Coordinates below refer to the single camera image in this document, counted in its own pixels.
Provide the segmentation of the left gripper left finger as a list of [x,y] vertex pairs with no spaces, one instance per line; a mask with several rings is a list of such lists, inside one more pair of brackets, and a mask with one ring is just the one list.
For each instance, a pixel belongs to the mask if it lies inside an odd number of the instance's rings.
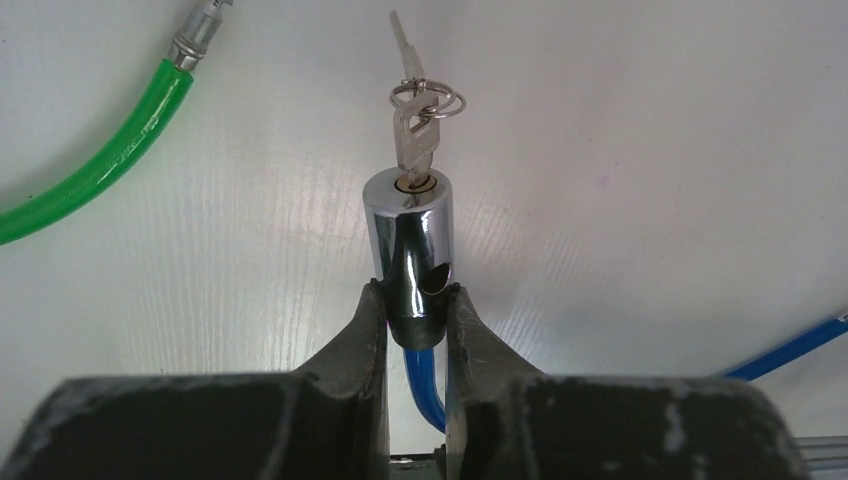
[[385,479],[387,326],[375,283],[288,372],[98,376],[59,384],[5,479]]

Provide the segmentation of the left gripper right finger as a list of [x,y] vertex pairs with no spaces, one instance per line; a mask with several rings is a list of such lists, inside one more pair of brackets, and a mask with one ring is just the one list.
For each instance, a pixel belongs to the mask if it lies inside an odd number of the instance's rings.
[[446,296],[450,479],[806,479],[783,417],[714,377],[546,374]]

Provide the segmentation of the blue cable lock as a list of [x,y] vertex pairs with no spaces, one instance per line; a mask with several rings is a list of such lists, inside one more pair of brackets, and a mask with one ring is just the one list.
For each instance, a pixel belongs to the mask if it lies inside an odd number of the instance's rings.
[[[419,413],[446,432],[447,415],[438,393],[433,348],[446,334],[441,306],[453,261],[452,186],[431,171],[414,183],[409,172],[385,170],[363,190],[372,255],[388,308],[388,326],[404,349],[409,389]],[[753,381],[847,335],[847,316],[820,322],[719,377]]]

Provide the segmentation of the silver keys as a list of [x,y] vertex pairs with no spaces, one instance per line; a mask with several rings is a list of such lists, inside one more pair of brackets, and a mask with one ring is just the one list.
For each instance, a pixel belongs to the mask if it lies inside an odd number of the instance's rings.
[[467,102],[450,85],[426,77],[421,59],[409,42],[397,12],[389,14],[389,22],[404,69],[404,79],[389,95],[395,109],[393,132],[400,169],[396,185],[402,192],[422,193],[435,184],[430,170],[440,144],[440,122],[462,113]]

